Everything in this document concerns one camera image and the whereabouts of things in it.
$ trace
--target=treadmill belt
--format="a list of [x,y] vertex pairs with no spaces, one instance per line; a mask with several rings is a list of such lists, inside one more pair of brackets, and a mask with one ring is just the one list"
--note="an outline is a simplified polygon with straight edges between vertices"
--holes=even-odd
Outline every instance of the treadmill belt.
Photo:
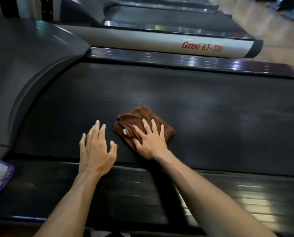
[[230,16],[223,13],[198,13],[115,5],[104,11],[105,20],[131,24],[154,24],[216,32],[245,32]]
[[139,105],[176,130],[168,147],[192,168],[294,176],[294,80],[169,68],[75,65],[36,99],[14,152],[78,158],[99,119],[117,161],[139,163],[113,131]]

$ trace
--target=brown towel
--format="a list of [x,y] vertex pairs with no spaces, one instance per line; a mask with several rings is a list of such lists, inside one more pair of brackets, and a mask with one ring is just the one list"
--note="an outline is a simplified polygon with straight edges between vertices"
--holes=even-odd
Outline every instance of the brown towel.
[[141,144],[142,139],[137,135],[132,125],[138,126],[138,128],[146,134],[144,124],[142,123],[143,119],[147,121],[151,129],[151,120],[154,119],[159,134],[161,125],[164,125],[166,142],[168,142],[168,140],[174,135],[174,129],[171,126],[161,120],[160,117],[153,113],[149,108],[141,105],[130,113],[119,115],[117,117],[117,122],[114,124],[114,131],[123,137],[133,150],[136,150],[133,138],[138,139]]

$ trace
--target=forearm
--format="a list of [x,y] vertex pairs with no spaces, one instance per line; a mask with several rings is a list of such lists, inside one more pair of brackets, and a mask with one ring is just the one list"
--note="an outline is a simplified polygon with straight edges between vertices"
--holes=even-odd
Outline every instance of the forearm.
[[82,173],[35,237],[81,237],[99,175]]
[[171,176],[192,215],[208,236],[275,236],[231,197],[184,165],[170,151],[156,160]]

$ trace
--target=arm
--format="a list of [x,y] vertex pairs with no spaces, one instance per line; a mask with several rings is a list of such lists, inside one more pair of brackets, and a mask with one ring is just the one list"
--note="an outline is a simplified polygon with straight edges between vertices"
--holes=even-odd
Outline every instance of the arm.
[[96,121],[88,135],[80,141],[79,173],[68,193],[61,199],[35,237],[81,237],[95,187],[112,168],[117,154],[117,145],[111,141],[107,152],[105,124],[99,130]]
[[230,196],[178,160],[167,148],[163,125],[159,135],[154,120],[152,130],[146,120],[143,123],[147,134],[134,126],[142,138],[142,145],[134,140],[138,153],[161,164],[208,236],[275,237]]

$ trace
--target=hand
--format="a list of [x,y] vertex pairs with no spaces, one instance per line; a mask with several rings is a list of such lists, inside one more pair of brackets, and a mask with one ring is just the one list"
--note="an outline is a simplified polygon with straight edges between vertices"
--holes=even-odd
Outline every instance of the hand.
[[108,153],[105,140],[106,126],[103,124],[100,130],[99,127],[100,121],[97,120],[88,135],[82,135],[79,174],[89,172],[90,174],[98,174],[101,177],[110,171],[116,161],[117,144],[111,141],[111,148]]
[[145,119],[142,122],[147,134],[143,133],[136,125],[133,125],[135,131],[142,139],[142,144],[137,139],[134,139],[137,152],[146,159],[162,157],[168,151],[165,140],[165,127],[161,125],[159,135],[156,122],[153,119],[151,120],[152,130]]

